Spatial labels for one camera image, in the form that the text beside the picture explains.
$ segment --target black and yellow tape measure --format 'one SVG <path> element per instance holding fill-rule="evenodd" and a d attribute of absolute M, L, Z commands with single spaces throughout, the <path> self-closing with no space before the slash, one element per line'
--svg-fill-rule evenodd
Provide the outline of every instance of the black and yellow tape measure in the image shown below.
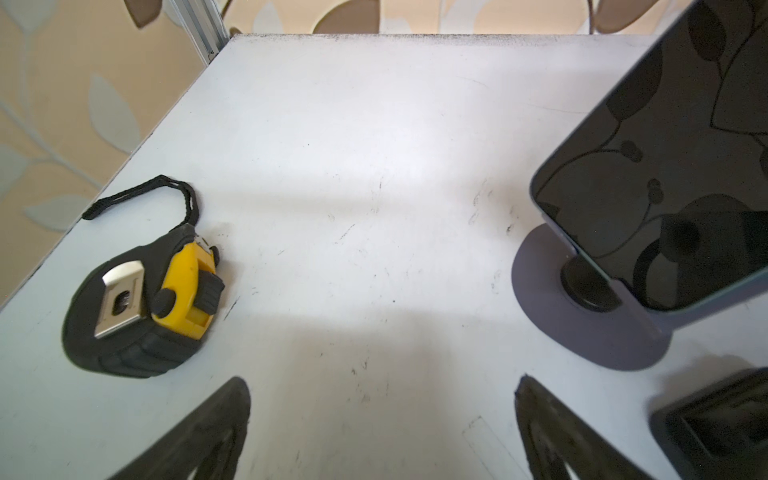
<path fill-rule="evenodd" d="M 101 264 L 72 297 L 61 339 L 67 357 L 83 369 L 141 378 L 165 373 L 200 348 L 218 310 L 219 253 L 195 234 L 200 211 L 189 184 L 160 175 L 97 200 L 83 218 L 163 186 L 184 194 L 184 221 Z"/>

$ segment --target phone screen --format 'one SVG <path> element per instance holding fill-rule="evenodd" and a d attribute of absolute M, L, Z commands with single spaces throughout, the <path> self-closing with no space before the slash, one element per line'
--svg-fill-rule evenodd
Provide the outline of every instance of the phone screen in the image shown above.
<path fill-rule="evenodd" d="M 768 1 L 696 2 L 541 166 L 536 204 L 647 307 L 768 266 Z"/>

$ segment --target white table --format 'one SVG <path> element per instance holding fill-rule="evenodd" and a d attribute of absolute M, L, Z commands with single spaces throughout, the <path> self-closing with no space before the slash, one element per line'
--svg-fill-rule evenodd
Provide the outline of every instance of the white table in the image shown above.
<path fill-rule="evenodd" d="M 535 168 L 652 41 L 235 38 L 104 192 L 160 173 L 197 188 L 227 283 L 207 344 L 153 379 L 70 364 L 78 284 L 183 202 L 161 189 L 80 221 L 0 313 L 0 478 L 107 477 L 235 375 L 253 398 L 238 478 L 530 478 L 524 373 L 676 478 L 649 409 L 768 363 L 768 298 L 626 373 L 540 333 L 509 281 L 541 223 Z"/>

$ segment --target white tabletop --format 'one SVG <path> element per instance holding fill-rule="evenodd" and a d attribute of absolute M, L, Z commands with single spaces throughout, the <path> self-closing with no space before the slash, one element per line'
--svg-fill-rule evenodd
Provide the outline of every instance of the white tabletop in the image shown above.
<path fill-rule="evenodd" d="M 236 37 L 105 191 L 195 186 L 227 283 L 207 343 L 153 379 L 70 364 L 79 283 L 183 201 L 161 189 L 80 221 L 0 313 L 0 478 L 105 478 L 235 375 L 253 399 L 237 478 L 530 478 L 524 373 L 676 478 L 649 409 L 768 363 L 768 297 L 615 372 L 539 332 L 509 280 L 541 223 L 536 167 L 652 41 Z"/>

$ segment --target purple phone stand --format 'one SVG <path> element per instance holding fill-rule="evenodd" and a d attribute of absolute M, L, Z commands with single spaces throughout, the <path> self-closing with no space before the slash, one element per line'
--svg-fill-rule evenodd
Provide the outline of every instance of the purple phone stand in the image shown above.
<path fill-rule="evenodd" d="M 609 369 L 648 368 L 664 356 L 675 329 L 768 290 L 768 275 L 762 275 L 699 306 L 659 313 L 642 306 L 622 282 L 610 280 L 621 305 L 606 313 L 587 310 L 573 301 L 561 282 L 561 268 L 577 251 L 557 225 L 545 220 L 523 239 L 512 264 L 518 303 L 554 341 Z"/>

